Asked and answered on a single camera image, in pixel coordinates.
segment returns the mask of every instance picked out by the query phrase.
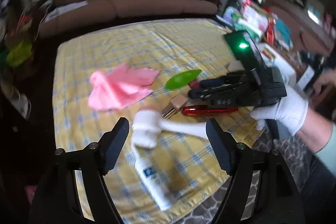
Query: yellow tablecloth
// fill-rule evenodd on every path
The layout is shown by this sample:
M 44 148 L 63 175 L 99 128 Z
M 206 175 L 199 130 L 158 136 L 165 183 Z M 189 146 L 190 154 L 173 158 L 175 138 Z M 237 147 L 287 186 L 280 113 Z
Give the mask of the yellow tablecloth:
M 189 87 L 168 91 L 165 82 L 178 72 L 202 69 L 200 79 L 227 72 L 233 59 L 222 40 L 225 32 L 206 19 L 166 20 L 125 25 L 72 39 L 58 48 L 53 87 L 53 109 L 57 147 L 66 151 L 84 148 L 110 131 L 119 117 L 130 124 L 145 105 L 167 106 L 169 99 Z M 154 92 L 125 110 L 97 112 L 87 106 L 92 90 L 90 75 L 100 69 L 109 72 L 120 63 L 160 71 L 151 88 Z M 216 116 L 223 130 L 237 141 L 252 146 L 260 131 L 247 108 Z M 174 115 L 172 120 L 196 122 L 196 118 Z M 178 198 L 171 209 L 161 212 L 134 170 L 129 147 L 130 130 L 115 168 L 105 177 L 110 195 L 125 223 L 169 223 L 192 211 L 227 179 L 208 141 L 182 134 L 163 132 L 157 147 L 144 155 Z M 78 192 L 84 215 L 92 219 L 80 172 Z

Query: green light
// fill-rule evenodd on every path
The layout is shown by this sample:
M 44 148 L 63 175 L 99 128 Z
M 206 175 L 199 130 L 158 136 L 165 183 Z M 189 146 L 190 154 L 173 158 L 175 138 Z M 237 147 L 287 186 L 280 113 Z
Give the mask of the green light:
M 239 48 L 247 48 L 249 45 L 246 43 L 240 43 Z

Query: gray patterned rug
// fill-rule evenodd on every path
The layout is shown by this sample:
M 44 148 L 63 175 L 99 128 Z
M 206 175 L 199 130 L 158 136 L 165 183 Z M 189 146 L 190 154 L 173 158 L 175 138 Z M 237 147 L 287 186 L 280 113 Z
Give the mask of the gray patterned rug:
M 311 152 L 306 145 L 296 136 L 285 140 L 272 141 L 270 133 L 262 134 L 259 139 L 254 143 L 252 149 L 268 152 L 272 148 L 279 150 L 284 157 L 291 173 L 298 187 L 299 191 L 302 190 L 309 174 Z M 250 193 L 246 202 L 245 210 L 242 219 L 251 216 L 254 200 L 257 192 L 259 172 L 255 171 L 252 177 Z M 227 187 L 230 184 L 230 178 L 215 192 L 212 196 L 201 203 L 195 210 L 181 218 L 176 223 L 178 224 L 207 224 L 210 223 L 216 214 L 219 205 L 224 199 Z

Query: bolt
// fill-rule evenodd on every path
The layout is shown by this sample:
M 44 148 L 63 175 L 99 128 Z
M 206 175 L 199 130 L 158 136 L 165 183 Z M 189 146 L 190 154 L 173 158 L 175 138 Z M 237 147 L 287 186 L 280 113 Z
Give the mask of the bolt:
M 96 143 L 96 142 L 89 144 L 90 149 L 96 149 L 97 147 L 98 147 L 98 143 Z
M 58 148 L 58 149 L 56 149 L 56 151 L 55 151 L 55 155 L 61 155 L 62 153 L 63 153 L 63 151 L 64 151 L 64 149 L 63 148 Z
M 244 143 L 237 143 L 237 147 L 239 148 L 239 149 L 245 149 L 245 144 Z
M 275 155 L 275 156 L 279 156 L 280 152 L 277 149 L 272 149 L 272 154 Z

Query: pink cloth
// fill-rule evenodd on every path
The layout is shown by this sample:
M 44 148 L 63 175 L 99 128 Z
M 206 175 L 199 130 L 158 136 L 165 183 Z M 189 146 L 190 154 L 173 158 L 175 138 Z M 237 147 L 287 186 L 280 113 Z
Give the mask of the pink cloth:
M 159 71 L 132 69 L 122 63 L 109 74 L 97 70 L 90 76 L 93 90 L 88 106 L 95 110 L 124 109 L 153 92 L 149 89 Z

